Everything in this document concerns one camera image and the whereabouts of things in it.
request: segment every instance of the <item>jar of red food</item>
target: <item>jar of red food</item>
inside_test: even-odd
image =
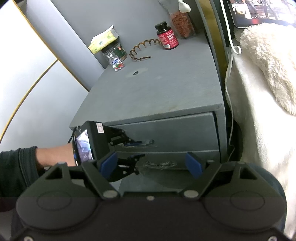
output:
[[[179,45],[174,31],[166,22],[155,25],[155,28],[157,29],[156,34],[166,50],[173,49]]]
[[[178,37],[186,39],[195,34],[189,14],[179,11],[179,2],[177,0],[158,0],[158,2],[170,14],[173,30]]]

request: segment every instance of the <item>black bottle cap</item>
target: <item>black bottle cap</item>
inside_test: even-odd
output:
[[[112,48],[114,48],[117,44],[118,44],[118,38],[115,39],[112,43],[108,44],[106,47],[102,48],[102,53],[106,53],[109,50],[111,50]]]
[[[154,26],[159,32],[166,30],[168,28],[168,24],[166,23],[166,21],[163,21],[157,25]]]

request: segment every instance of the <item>black sleeve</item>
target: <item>black sleeve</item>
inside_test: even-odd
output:
[[[0,212],[38,179],[35,152],[30,147],[0,153]]]

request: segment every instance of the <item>gold trim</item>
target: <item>gold trim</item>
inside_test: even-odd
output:
[[[199,2],[200,2],[200,6],[205,16],[205,19],[212,37],[212,41],[214,44],[221,80],[224,80],[226,76],[227,62],[226,62],[223,42],[221,39],[221,33],[219,31],[216,17],[209,0],[199,0]]]
[[[48,49],[53,53],[53,55],[61,62],[61,64],[66,68],[66,70],[68,70],[68,72],[73,75],[73,77],[78,81],[79,84],[81,84],[81,86],[83,88],[85,88],[87,90],[87,92],[89,92],[89,90],[86,88],[86,86],[76,77],[76,75],[67,67],[67,65],[61,61],[57,54],[50,48],[50,46],[43,40],[43,38],[41,37],[41,35],[36,31],[36,29],[33,27],[33,25],[30,23],[30,21],[27,19],[27,17],[24,15],[24,13],[22,12],[22,10],[19,8],[19,6],[16,4],[15,0],[12,0],[14,2],[14,4],[17,6],[17,8],[19,9],[19,11],[21,12],[21,14],[24,16],[24,18],[26,19],[26,21],[28,22],[28,24],[31,26],[31,28],[35,31],[35,33],[38,35],[38,37],[41,39],[41,41],[48,47]]]
[[[17,105],[16,109],[14,110],[14,112],[12,113],[11,117],[9,118],[1,136],[0,136],[0,144],[1,141],[12,121],[12,119],[14,118],[14,116],[16,115],[17,111],[19,110],[19,108],[21,107],[21,105],[23,104],[23,102],[25,101],[25,99],[28,97],[28,95],[31,93],[31,91],[33,90],[33,88],[38,84],[38,82],[42,79],[42,77],[58,62],[59,60],[56,59],[44,72],[42,75],[40,75],[40,77],[35,81],[35,83],[31,86],[31,88],[27,91],[27,93],[24,95],[24,97],[22,98],[22,100],[19,102],[19,104]]]

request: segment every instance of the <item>screen display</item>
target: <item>screen display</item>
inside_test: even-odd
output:
[[[293,0],[230,0],[230,10],[236,27],[260,23],[296,26]]]
[[[89,137],[87,135],[87,130],[81,133],[80,136],[76,138],[77,149],[80,157],[80,161],[92,160],[91,146],[89,144]]]

